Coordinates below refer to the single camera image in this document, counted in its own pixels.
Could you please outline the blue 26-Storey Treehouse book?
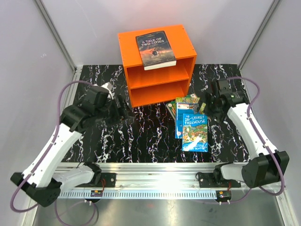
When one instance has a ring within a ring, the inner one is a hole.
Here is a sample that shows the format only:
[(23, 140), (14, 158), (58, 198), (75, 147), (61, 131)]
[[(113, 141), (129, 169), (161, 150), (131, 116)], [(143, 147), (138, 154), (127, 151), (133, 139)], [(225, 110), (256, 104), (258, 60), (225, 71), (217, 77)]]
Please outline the blue 26-Storey Treehouse book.
[(184, 152), (208, 152), (208, 126), (206, 115), (183, 115), (182, 150)]

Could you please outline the dark Tale of Two Cities book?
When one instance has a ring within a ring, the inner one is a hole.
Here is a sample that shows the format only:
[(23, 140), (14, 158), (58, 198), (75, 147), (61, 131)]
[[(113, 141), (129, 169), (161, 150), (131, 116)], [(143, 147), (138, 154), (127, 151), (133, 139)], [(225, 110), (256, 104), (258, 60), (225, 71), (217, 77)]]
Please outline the dark Tale of Two Cities book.
[(176, 66), (176, 57), (165, 31), (136, 36), (136, 43), (145, 71)]

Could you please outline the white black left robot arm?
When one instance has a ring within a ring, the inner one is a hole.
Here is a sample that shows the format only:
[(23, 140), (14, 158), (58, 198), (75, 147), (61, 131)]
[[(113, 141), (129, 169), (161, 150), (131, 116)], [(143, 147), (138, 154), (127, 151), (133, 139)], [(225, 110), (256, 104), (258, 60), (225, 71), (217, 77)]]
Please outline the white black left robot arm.
[(10, 201), (23, 190), (37, 205), (47, 207), (61, 192), (79, 185), (98, 186), (102, 181), (102, 170), (94, 162), (85, 162), (81, 167), (66, 173), (56, 174), (55, 170), (68, 150), (86, 130), (99, 122), (111, 126), (135, 114), (122, 95), (112, 95), (112, 85), (90, 85), (83, 100), (59, 110), (54, 133), (33, 163), (23, 172), (15, 172), (11, 181), (17, 186)]

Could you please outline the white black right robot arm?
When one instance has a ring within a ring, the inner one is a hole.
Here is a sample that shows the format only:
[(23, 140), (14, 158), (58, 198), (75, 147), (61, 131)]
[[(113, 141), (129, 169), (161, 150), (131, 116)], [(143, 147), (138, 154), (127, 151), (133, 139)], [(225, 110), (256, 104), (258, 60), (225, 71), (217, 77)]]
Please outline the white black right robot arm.
[(215, 166), (213, 182), (224, 187), (231, 180), (245, 183), (249, 188), (260, 188), (280, 183), (280, 195), (285, 188), (284, 173), (289, 163), (286, 151), (279, 151), (268, 139), (252, 112), (254, 101), (241, 91), (233, 91), (232, 78), (211, 82), (211, 92), (205, 92), (198, 107), (215, 122), (229, 118), (240, 133), (249, 153), (249, 162), (222, 163)]

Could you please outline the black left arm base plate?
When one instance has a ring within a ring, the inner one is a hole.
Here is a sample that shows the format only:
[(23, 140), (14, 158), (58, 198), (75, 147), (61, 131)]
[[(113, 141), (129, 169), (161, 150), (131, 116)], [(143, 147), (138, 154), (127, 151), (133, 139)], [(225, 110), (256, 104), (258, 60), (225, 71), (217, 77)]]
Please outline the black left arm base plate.
[(102, 173), (100, 180), (95, 184), (81, 184), (78, 185), (77, 187), (102, 187), (102, 185), (105, 186), (105, 188), (114, 188), (116, 184), (116, 173)]

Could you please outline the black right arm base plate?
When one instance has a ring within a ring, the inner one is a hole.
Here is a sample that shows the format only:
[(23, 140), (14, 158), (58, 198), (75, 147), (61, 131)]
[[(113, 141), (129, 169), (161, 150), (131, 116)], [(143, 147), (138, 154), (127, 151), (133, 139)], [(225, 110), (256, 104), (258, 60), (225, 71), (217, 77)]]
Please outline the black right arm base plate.
[(196, 180), (200, 188), (240, 188), (241, 183), (235, 180), (223, 180), (216, 182), (213, 173), (197, 172)]

